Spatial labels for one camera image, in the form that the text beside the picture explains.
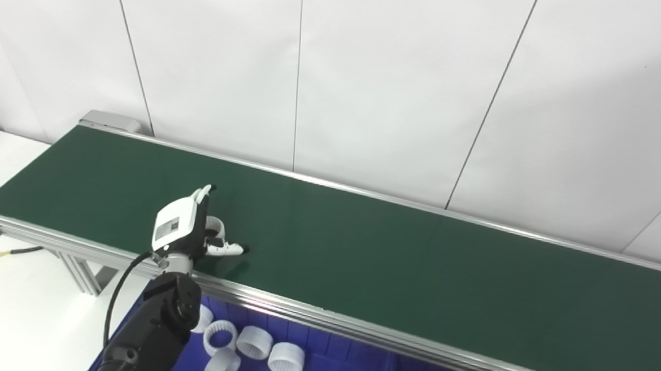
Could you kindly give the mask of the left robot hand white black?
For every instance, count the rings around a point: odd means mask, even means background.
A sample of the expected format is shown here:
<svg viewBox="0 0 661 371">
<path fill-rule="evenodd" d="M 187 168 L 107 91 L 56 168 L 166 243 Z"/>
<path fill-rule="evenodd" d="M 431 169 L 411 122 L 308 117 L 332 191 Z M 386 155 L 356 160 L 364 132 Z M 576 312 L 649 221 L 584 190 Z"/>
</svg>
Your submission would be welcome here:
<svg viewBox="0 0 661 371">
<path fill-rule="evenodd" d="M 207 256 L 236 257 L 250 252 L 247 245 L 228 242 L 223 221 L 208 215 L 208 201 L 216 188 L 208 184 L 158 211 L 151 240 L 156 254 L 185 254 L 196 263 Z"/>
</svg>

